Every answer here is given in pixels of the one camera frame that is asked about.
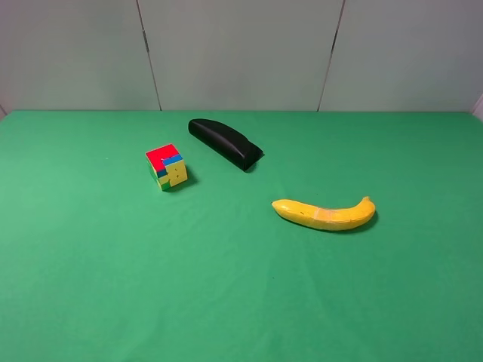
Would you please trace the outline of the yellow banana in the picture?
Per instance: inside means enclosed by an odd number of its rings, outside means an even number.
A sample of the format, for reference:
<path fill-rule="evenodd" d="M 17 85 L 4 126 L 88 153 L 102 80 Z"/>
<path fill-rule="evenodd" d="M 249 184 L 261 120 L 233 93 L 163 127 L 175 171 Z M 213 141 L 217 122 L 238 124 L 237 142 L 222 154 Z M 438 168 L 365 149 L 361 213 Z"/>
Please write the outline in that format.
<path fill-rule="evenodd" d="M 272 207 L 283 219 L 330 232 L 356 229 L 369 222 L 376 212 L 376 206 L 369 197 L 364 197 L 350 208 L 327 209 L 288 199 L 273 201 Z"/>

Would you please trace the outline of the black glasses case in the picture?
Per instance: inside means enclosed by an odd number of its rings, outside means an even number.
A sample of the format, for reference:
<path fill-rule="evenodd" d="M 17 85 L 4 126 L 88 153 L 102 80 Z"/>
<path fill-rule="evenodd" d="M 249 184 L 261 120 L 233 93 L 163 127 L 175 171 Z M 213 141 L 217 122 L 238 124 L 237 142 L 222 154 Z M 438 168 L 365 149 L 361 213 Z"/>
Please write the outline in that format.
<path fill-rule="evenodd" d="M 188 131 L 243 171 L 263 157 L 263 150 L 230 126 L 204 118 L 189 121 Z"/>

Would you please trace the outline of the multicoloured puzzle cube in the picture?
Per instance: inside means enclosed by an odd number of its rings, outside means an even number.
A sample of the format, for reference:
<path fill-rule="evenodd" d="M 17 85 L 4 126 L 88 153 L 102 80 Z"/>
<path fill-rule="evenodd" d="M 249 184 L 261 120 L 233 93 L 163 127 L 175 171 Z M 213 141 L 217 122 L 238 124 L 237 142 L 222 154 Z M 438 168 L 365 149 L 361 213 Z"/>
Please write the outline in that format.
<path fill-rule="evenodd" d="M 186 163 L 174 144 L 150 150 L 145 156 L 152 176 L 163 192 L 188 180 Z"/>

